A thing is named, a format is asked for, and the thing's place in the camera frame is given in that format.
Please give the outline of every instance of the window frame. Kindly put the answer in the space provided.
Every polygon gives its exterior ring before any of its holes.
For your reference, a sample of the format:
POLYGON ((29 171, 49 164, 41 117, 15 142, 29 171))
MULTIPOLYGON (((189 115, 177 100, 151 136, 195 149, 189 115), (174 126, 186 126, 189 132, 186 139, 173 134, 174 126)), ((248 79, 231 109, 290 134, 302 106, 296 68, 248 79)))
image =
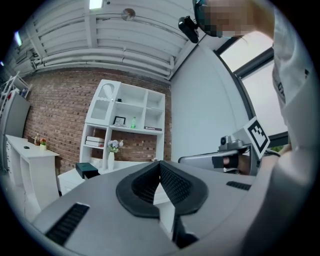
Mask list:
MULTIPOLYGON (((245 88, 242 79, 247 78, 253 73, 258 72, 260 69, 266 67, 266 65, 270 64, 274 60, 275 52, 273 47, 268 48, 258 56, 254 57, 252 60, 248 61, 237 70, 232 72, 226 62, 221 58, 221 54, 228 50, 235 42, 237 42, 241 37, 232 37, 227 42, 225 42, 218 50, 214 50, 213 52, 217 55, 219 60, 223 63, 227 71, 230 73, 239 93, 244 103, 244 107, 246 113, 248 115, 249 120, 256 116, 256 112, 254 106, 251 102, 247 89, 245 88)), ((278 134, 274 134, 269 136, 270 138, 270 147, 278 147, 282 145, 288 144, 289 134, 287 131, 281 132, 278 134)))

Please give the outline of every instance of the book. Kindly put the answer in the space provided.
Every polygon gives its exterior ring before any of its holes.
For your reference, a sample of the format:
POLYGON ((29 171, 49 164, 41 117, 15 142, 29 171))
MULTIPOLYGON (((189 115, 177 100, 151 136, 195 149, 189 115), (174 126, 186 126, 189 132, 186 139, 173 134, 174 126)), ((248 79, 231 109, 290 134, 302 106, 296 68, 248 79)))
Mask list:
POLYGON ((162 131, 161 128, 155 128, 155 127, 150 127, 150 126, 145 126, 144 129, 146 129, 146 130, 153 130, 153 131, 162 131))
POLYGON ((97 138, 97 137, 91 137, 91 136, 87 136, 86 140, 90 142, 103 142, 103 143, 105 142, 104 138, 97 138))
POLYGON ((96 147, 103 147, 105 145, 104 142, 90 141, 90 140, 86 140, 85 144, 89 146, 96 146, 96 147))

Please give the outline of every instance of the black box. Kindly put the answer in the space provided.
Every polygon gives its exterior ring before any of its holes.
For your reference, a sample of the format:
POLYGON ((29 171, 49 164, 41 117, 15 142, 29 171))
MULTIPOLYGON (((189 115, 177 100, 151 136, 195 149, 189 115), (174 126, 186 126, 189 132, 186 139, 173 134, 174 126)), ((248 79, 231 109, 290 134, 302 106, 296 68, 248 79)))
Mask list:
POLYGON ((100 175, 98 169, 89 162, 76 162, 75 169, 82 179, 90 179, 92 177, 100 175))

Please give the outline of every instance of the window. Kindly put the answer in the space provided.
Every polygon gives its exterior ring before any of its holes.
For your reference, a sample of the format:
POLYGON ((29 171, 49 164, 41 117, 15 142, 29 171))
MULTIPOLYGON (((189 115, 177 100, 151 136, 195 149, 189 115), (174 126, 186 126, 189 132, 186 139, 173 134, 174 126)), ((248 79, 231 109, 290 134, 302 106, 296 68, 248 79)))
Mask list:
POLYGON ((229 66, 232 72, 263 53, 273 45, 273 40, 260 32, 251 32, 237 40, 225 52, 221 58, 229 66))
POLYGON ((256 117, 268 136, 288 131, 273 86, 273 68, 274 61, 242 80, 251 99, 256 117))

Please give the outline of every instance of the white table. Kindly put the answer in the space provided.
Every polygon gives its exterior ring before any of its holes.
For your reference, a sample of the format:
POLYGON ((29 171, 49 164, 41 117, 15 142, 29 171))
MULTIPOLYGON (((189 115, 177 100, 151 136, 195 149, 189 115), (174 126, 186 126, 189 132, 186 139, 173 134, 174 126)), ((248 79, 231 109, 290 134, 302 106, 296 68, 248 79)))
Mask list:
POLYGON ((40 150, 25 138, 6 137, 10 179, 16 186, 23 185, 28 200, 41 211, 59 198, 55 170, 55 157, 59 154, 40 150))

